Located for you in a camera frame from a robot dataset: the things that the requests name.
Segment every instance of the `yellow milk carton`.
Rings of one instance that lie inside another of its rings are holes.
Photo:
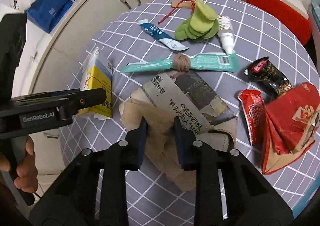
[[[100,49],[97,47],[83,64],[80,91],[103,88],[107,93],[107,99],[103,104],[79,110],[79,116],[90,117],[94,115],[100,120],[112,118],[111,81],[112,65],[106,57],[100,54]]]

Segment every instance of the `silver screw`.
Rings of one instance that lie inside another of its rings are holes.
[[[233,156],[238,156],[240,154],[240,152],[237,149],[231,149],[230,154]]]
[[[201,147],[201,146],[202,146],[202,141],[195,140],[195,141],[193,142],[193,146],[195,146],[195,147]]]
[[[91,149],[84,149],[83,151],[81,151],[81,154],[84,156],[89,156],[91,152],[92,152]]]
[[[120,147],[125,147],[125,146],[127,146],[128,142],[126,140],[121,140],[121,141],[119,141],[118,144]]]

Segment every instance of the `human hand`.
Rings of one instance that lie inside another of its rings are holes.
[[[26,157],[17,167],[18,177],[14,184],[18,189],[27,193],[34,193],[38,189],[38,170],[36,168],[36,154],[34,152],[35,145],[33,140],[28,136],[26,141]],[[10,171],[10,163],[6,157],[0,153],[0,170]]]

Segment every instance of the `round table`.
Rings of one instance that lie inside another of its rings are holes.
[[[163,44],[155,41],[142,31],[139,20],[148,19],[157,25],[172,8],[171,1],[155,0],[143,4],[132,11],[121,14],[111,24],[106,24],[98,31],[81,52],[79,65],[70,74],[68,87],[79,88],[83,63],[88,53],[95,47],[108,57],[113,65],[112,100],[113,119],[100,121],[75,117],[74,123],[61,129],[61,145],[66,165],[79,154],[81,149],[94,151],[107,149],[111,144],[124,139],[126,131],[120,121],[119,104],[127,99],[139,86],[152,79],[156,73],[120,74],[119,70],[129,62],[150,62],[156,59],[173,58],[175,53]],[[241,69],[235,73],[199,72],[199,75],[229,105],[234,113],[239,114],[237,148],[252,162],[257,169],[261,158],[261,147],[250,146],[246,121],[237,99],[239,91],[258,89],[266,102],[270,101],[265,87],[259,83],[250,83],[243,73],[255,59],[269,56],[291,81],[300,84],[309,81],[319,89],[319,75],[308,53],[297,38],[278,19],[270,14],[239,0],[203,0],[218,14],[232,19],[235,34],[235,51],[238,54]],[[174,37],[174,30],[190,16],[190,9],[178,9],[158,25]],[[192,56],[197,53],[223,52],[217,36],[203,43],[183,41],[189,49],[185,52]],[[320,171],[320,136],[315,135],[316,143],[299,160],[278,172],[265,176],[270,184],[293,208],[305,195]],[[100,198],[101,180],[97,200]],[[130,225],[191,225],[195,208],[195,191],[181,192],[174,183],[169,182],[145,157],[141,170],[126,174],[127,204]],[[224,190],[221,190],[223,216],[227,216]]]

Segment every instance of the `blue plastic bag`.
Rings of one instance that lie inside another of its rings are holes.
[[[36,0],[26,10],[28,19],[50,33],[75,0]]]

